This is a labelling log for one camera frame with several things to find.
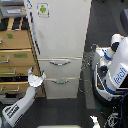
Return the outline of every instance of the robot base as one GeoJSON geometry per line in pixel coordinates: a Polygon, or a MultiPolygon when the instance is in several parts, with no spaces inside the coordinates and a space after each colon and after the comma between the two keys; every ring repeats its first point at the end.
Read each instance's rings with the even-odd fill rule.
{"type": "Polygon", "coordinates": [[[111,101],[106,100],[103,98],[97,91],[95,87],[95,79],[94,79],[94,71],[91,69],[91,76],[92,76],[92,89],[93,89],[93,94],[96,100],[104,107],[114,107],[117,106],[120,102],[119,99],[112,99],[111,101]]]}

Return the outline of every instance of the black floor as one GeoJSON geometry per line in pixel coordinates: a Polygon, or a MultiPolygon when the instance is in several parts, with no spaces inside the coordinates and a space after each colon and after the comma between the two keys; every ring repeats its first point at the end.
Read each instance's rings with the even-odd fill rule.
{"type": "MultiPolygon", "coordinates": [[[[120,0],[105,0],[104,3],[101,0],[92,0],[85,52],[91,51],[92,44],[110,46],[111,36],[115,33],[126,36],[120,23],[120,12],[125,8],[128,8],[127,0],[124,3],[120,0]]],[[[2,111],[5,106],[0,104],[0,110],[2,111]]],[[[15,128],[36,128],[41,125],[79,125],[83,128],[92,128],[91,115],[98,117],[103,128],[105,119],[100,110],[87,109],[85,94],[80,91],[77,99],[37,98],[15,128]]]]}

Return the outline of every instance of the robot body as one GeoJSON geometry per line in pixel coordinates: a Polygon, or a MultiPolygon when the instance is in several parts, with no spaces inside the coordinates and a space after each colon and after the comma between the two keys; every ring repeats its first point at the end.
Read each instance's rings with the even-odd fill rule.
{"type": "Polygon", "coordinates": [[[128,89],[128,37],[112,36],[111,47],[96,48],[92,69],[94,90],[100,99],[109,103],[120,99],[128,89]]]}

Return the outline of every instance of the drawer handle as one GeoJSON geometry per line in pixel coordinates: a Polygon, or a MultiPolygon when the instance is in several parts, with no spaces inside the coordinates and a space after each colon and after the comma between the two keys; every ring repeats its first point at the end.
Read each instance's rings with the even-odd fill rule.
{"type": "Polygon", "coordinates": [[[7,61],[0,61],[0,64],[8,63],[8,62],[9,62],[9,59],[7,59],[7,61]]]}
{"type": "Polygon", "coordinates": [[[51,64],[54,64],[54,65],[57,65],[57,66],[64,66],[64,65],[69,64],[69,63],[71,63],[71,62],[70,62],[70,61],[67,61],[67,62],[64,62],[64,63],[62,63],[62,64],[58,64],[58,63],[56,63],[55,61],[50,61],[50,63],[51,63],[51,64]]]}
{"type": "Polygon", "coordinates": [[[7,92],[18,92],[19,89],[20,89],[19,86],[18,86],[18,88],[16,90],[4,90],[4,87],[5,86],[2,86],[1,87],[1,90],[0,90],[1,92],[4,92],[4,93],[7,93],[7,92]]]}
{"type": "Polygon", "coordinates": [[[8,72],[8,73],[0,73],[0,75],[15,75],[16,74],[16,71],[14,72],[8,72]]]}
{"type": "Polygon", "coordinates": [[[65,81],[55,81],[55,80],[53,80],[52,82],[54,82],[54,83],[56,83],[56,84],[66,84],[66,83],[68,83],[69,82],[69,80],[65,80],[65,81]]]}

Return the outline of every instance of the white robot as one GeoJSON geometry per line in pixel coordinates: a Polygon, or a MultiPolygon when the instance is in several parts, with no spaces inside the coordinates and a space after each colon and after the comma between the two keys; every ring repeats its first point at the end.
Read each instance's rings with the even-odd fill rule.
{"type": "Polygon", "coordinates": [[[41,77],[32,74],[33,68],[28,70],[28,87],[26,95],[11,106],[3,109],[3,116],[0,118],[0,128],[14,127],[23,114],[30,108],[36,98],[36,88],[39,87],[45,80],[46,76],[43,73],[41,77]]]}
{"type": "Polygon", "coordinates": [[[128,90],[128,37],[114,34],[111,47],[97,47],[92,61],[94,94],[116,105],[128,90]]]}

